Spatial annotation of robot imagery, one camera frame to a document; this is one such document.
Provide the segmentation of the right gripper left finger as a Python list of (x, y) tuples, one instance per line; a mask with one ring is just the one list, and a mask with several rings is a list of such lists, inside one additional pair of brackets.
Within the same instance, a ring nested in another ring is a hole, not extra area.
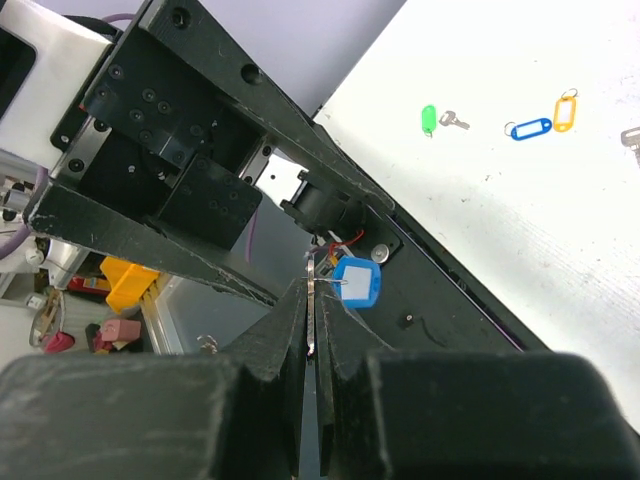
[(306, 284), (214, 354), (32, 355), (1, 374), (5, 479), (290, 479)]

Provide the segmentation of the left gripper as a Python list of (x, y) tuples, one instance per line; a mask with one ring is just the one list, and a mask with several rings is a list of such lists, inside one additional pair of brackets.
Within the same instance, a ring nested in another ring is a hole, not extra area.
[(67, 159), (25, 209), (34, 233), (275, 305), (277, 283), (226, 251), (253, 239), (262, 200), (247, 166), (263, 137), (232, 109), (310, 172), (394, 210), (200, 2), (146, 1), (138, 25), (89, 29), (110, 46), (53, 134)]

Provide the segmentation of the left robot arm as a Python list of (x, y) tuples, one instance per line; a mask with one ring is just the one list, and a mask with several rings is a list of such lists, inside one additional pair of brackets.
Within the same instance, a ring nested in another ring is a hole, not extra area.
[(28, 207), (45, 237), (274, 304), (232, 249), (272, 150), (302, 166), (283, 202), (303, 230), (350, 237), (393, 200), (196, 1), (147, 1), (74, 97), (76, 133)]

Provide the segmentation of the yellow plastic part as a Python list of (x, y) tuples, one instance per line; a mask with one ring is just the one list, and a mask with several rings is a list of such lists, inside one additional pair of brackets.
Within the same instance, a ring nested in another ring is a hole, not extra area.
[(100, 270), (110, 285), (106, 302), (118, 314), (135, 306), (160, 276), (156, 270), (114, 257), (105, 258)]

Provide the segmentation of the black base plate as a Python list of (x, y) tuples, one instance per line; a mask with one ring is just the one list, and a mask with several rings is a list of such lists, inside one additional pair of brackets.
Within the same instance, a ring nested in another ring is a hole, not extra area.
[(372, 260), (377, 303), (358, 311), (394, 347), (487, 353), (541, 352), (546, 345), (401, 206), (376, 211), (336, 192), (345, 206), (328, 230), (326, 262)]

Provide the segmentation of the blue key tag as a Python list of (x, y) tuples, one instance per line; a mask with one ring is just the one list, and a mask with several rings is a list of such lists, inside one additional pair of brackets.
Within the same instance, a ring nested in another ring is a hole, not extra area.
[(524, 123), (509, 122), (505, 125), (504, 133), (514, 141), (529, 140), (549, 133), (552, 121), (549, 118), (538, 118)]
[(381, 269), (373, 260), (342, 257), (332, 274), (334, 289), (348, 309), (369, 309), (381, 291)]

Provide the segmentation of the blue key tag on table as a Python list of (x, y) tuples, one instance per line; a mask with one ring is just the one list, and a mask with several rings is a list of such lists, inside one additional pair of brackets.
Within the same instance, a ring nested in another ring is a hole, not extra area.
[(552, 121), (549, 118), (538, 118), (524, 123), (509, 122), (505, 125), (504, 133), (514, 141), (529, 140), (549, 133)]

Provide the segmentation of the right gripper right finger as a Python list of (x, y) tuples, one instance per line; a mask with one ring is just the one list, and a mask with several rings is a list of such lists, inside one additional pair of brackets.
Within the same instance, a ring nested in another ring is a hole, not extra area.
[(398, 350), (316, 293), (321, 471), (331, 479), (635, 479), (603, 377), (558, 353)]

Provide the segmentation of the silver key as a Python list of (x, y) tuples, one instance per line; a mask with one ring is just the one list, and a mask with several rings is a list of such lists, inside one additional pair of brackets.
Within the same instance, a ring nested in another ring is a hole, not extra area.
[(470, 125), (464, 121), (458, 119), (454, 111), (447, 110), (439, 118), (439, 123), (442, 126), (456, 126), (464, 130), (468, 130)]
[(621, 144), (634, 153), (636, 163), (640, 165), (640, 127), (634, 127), (620, 134)]
[(308, 347), (307, 356), (311, 358), (316, 350), (315, 346), (315, 261), (314, 255), (307, 255), (306, 263), (307, 275), (307, 327), (306, 342)]

